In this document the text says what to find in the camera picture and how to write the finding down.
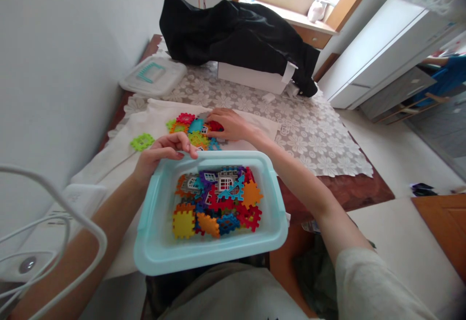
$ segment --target power strip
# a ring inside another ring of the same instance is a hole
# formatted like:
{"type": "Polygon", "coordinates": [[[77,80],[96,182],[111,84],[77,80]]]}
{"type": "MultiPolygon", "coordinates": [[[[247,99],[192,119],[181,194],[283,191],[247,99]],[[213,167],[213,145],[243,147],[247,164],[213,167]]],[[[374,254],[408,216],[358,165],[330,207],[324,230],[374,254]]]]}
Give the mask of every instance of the power strip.
{"type": "MultiPolygon", "coordinates": [[[[63,196],[70,206],[73,206],[86,217],[91,218],[106,193],[107,189],[104,186],[71,184],[64,189],[63,196]]],[[[52,219],[38,224],[18,252],[37,250],[58,251],[65,236],[65,224],[61,219],[53,219],[54,216],[66,216],[69,219],[70,240],[81,228],[81,225],[57,202],[54,202],[45,216],[52,219]]],[[[26,254],[14,258],[10,261],[4,273],[0,275],[0,280],[6,282],[27,282],[48,262],[49,258],[50,255],[48,254],[26,254]]]]}

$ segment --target blue shirt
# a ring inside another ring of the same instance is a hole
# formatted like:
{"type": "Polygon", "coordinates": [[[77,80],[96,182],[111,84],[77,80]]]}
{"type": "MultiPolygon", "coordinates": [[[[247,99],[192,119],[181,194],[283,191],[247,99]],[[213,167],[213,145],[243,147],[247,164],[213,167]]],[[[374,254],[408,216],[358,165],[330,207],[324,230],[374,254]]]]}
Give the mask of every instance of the blue shirt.
{"type": "MultiPolygon", "coordinates": [[[[466,81],[466,55],[450,57],[447,64],[432,75],[432,78],[437,83],[417,93],[413,97],[413,102],[425,98],[427,92],[440,97],[466,81]]],[[[422,107],[431,103],[432,99],[427,99],[416,106],[422,107]]]]}

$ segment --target hand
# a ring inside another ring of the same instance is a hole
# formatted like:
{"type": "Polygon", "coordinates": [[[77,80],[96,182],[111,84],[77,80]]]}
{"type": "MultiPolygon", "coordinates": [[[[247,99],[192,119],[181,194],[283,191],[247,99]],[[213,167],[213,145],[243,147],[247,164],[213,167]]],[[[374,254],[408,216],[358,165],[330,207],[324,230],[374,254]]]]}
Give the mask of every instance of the hand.
{"type": "Polygon", "coordinates": [[[248,140],[259,131],[232,109],[215,108],[207,117],[206,122],[210,121],[217,121],[223,126],[223,132],[208,132],[207,136],[211,138],[248,140]]]}
{"type": "Polygon", "coordinates": [[[158,138],[147,150],[144,150],[137,161],[132,177],[138,184],[149,184],[150,177],[160,163],[160,160],[181,160],[184,154],[177,150],[187,152],[191,158],[197,159],[197,148],[191,145],[188,136],[183,132],[172,133],[158,138]]]}

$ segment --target person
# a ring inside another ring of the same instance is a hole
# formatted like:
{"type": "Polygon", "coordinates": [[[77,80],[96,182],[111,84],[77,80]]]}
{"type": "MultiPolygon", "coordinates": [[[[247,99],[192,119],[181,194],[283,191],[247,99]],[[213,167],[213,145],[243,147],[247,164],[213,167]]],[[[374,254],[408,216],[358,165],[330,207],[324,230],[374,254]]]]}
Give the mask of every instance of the person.
{"type": "MultiPolygon", "coordinates": [[[[271,159],[293,194],[314,215],[335,266],[341,319],[435,319],[390,271],[345,213],[330,190],[297,159],[230,109],[214,109],[207,121],[224,131],[209,137],[245,140],[271,159]]],[[[100,207],[92,220],[106,233],[108,247],[98,267],[45,319],[77,319],[109,269],[123,236],[141,206],[160,159],[197,158],[184,133],[159,138],[141,153],[134,172],[100,207]]],[[[58,266],[32,286],[10,315],[28,319],[89,266],[98,249],[95,237],[81,230],[58,266]]],[[[212,267],[188,286],[161,319],[308,319],[266,268],[239,263],[212,267]]]]}
{"type": "Polygon", "coordinates": [[[414,107],[428,106],[433,103],[433,100],[425,100],[426,93],[429,92],[441,97],[466,81],[466,55],[443,58],[428,57],[422,63],[440,66],[440,69],[432,75],[432,78],[437,82],[412,96],[404,103],[405,105],[417,101],[418,103],[414,107]]]}

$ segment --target right arm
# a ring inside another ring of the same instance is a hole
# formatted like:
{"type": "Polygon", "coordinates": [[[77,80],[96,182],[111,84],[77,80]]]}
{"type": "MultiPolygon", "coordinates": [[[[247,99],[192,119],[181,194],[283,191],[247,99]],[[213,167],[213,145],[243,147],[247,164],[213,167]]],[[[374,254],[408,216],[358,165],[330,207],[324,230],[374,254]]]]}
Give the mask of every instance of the right arm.
{"type": "Polygon", "coordinates": [[[209,132],[207,136],[245,140],[271,159],[281,180],[316,219],[333,265],[345,249],[363,247],[372,250],[332,192],[299,160],[231,109],[214,109],[207,118],[208,122],[212,120],[219,122],[224,131],[209,132]]]}
{"type": "Polygon", "coordinates": [[[433,64],[444,67],[448,63],[448,58],[429,57],[422,61],[423,64],[433,64]]]}

